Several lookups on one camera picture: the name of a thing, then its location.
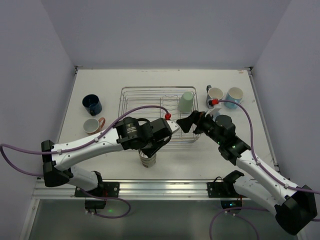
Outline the mint green cup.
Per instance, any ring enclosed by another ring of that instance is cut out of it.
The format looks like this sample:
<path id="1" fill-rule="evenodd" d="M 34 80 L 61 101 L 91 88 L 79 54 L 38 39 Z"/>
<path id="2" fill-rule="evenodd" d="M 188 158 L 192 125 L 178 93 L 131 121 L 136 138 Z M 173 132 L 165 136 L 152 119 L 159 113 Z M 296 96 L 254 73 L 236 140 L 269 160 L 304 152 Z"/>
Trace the mint green cup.
<path id="1" fill-rule="evenodd" d="M 178 110 L 181 113 L 189 113 L 192 110 L 194 95 L 192 92 L 186 91 L 182 94 L 178 103 Z"/>

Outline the cream brown cup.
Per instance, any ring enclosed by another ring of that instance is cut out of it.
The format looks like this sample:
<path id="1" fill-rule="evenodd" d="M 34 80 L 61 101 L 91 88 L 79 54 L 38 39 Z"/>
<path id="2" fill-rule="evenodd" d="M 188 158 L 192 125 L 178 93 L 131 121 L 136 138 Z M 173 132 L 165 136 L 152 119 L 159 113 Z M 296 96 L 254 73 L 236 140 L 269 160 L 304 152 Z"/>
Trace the cream brown cup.
<path id="1" fill-rule="evenodd" d="M 153 156 L 148 157 L 141 150 L 139 151 L 139 157 L 143 165 L 151 165 L 156 162 L 157 154 L 155 153 Z"/>
<path id="2" fill-rule="evenodd" d="M 153 167 L 155 164 L 156 164 L 155 161 L 153 161 L 153 162 L 142 162 L 142 165 L 143 165 L 145 168 L 151 168 L 151 167 Z"/>

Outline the pink dotted mug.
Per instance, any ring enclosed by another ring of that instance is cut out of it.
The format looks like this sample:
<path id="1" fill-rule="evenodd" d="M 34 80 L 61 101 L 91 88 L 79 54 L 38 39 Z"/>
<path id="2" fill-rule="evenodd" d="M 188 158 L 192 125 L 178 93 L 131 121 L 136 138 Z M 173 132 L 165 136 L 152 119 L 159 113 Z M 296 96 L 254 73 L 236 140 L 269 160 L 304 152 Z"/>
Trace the pink dotted mug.
<path id="1" fill-rule="evenodd" d="M 105 123 L 106 119 L 104 117 L 101 117 L 99 119 L 90 118 L 83 123 L 83 130 L 88 135 L 94 135 L 102 131 Z"/>

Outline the light blue mug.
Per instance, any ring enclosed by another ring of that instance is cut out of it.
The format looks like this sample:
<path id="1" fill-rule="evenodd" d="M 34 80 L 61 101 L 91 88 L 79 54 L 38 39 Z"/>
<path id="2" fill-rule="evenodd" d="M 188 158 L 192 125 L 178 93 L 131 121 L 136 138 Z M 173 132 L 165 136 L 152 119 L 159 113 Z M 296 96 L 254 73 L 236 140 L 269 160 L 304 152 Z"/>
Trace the light blue mug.
<path id="1" fill-rule="evenodd" d="M 238 105 L 235 103 L 239 104 L 241 102 L 243 96 L 244 96 L 244 93 L 240 88 L 231 87 L 228 90 L 226 97 L 225 97 L 225 101 L 227 101 L 227 102 L 224 102 L 225 107 L 227 107 L 228 109 L 231 109 L 231 110 L 236 109 L 238 107 Z"/>

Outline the dark teal grey mug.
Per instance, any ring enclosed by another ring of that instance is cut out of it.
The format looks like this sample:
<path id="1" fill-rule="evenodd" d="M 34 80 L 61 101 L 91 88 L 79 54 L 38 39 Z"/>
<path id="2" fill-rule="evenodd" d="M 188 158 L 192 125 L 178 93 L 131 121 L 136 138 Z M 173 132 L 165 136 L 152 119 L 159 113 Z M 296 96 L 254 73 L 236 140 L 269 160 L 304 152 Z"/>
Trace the dark teal grey mug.
<path id="1" fill-rule="evenodd" d="M 211 85 L 206 86 L 206 106 L 211 108 L 213 105 L 210 103 L 213 99 L 222 100 L 224 93 L 220 88 L 212 87 Z"/>

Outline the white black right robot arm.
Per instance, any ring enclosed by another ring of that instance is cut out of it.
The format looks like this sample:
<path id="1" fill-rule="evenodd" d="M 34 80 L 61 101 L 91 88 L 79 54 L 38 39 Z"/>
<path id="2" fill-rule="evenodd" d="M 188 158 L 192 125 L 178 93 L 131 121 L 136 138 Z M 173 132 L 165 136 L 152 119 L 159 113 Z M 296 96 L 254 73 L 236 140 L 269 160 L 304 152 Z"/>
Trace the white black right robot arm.
<path id="1" fill-rule="evenodd" d="M 299 187 L 257 157 L 236 135 L 229 116 L 212 119 L 205 112 L 193 111 L 177 124 L 184 133 L 195 125 L 195 134 L 205 134 L 216 142 L 221 156 L 239 168 L 222 179 L 220 190 L 224 195 L 238 194 L 255 201 L 290 235 L 297 235 L 318 215 L 313 191 L 307 185 Z"/>

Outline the dark blue mug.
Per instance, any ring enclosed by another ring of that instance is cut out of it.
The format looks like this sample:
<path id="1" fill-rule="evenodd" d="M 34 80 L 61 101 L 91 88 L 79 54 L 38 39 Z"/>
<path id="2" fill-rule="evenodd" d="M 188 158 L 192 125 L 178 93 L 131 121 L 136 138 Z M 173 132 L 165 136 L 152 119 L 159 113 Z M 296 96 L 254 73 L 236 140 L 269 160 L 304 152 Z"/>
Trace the dark blue mug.
<path id="1" fill-rule="evenodd" d="M 102 111 L 100 99 L 95 94 L 86 95 L 82 99 L 82 105 L 91 116 L 96 116 Z"/>

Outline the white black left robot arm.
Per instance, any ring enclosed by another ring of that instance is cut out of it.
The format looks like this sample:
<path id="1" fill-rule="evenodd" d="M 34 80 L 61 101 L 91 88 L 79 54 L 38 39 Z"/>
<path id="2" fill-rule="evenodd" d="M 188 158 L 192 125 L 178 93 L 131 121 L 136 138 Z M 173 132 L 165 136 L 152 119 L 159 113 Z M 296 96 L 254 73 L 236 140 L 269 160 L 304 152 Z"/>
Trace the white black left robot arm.
<path id="1" fill-rule="evenodd" d="M 152 158 L 177 130 L 179 127 L 173 120 L 158 118 L 146 121 L 126 117 L 106 132 L 101 131 L 69 143 L 53 144 L 51 141 L 44 141 L 41 144 L 44 152 L 44 184 L 49 188 L 69 184 L 87 192 L 101 189 L 101 174 L 82 169 L 78 166 L 79 163 L 124 150 L 138 150 L 144 157 Z"/>

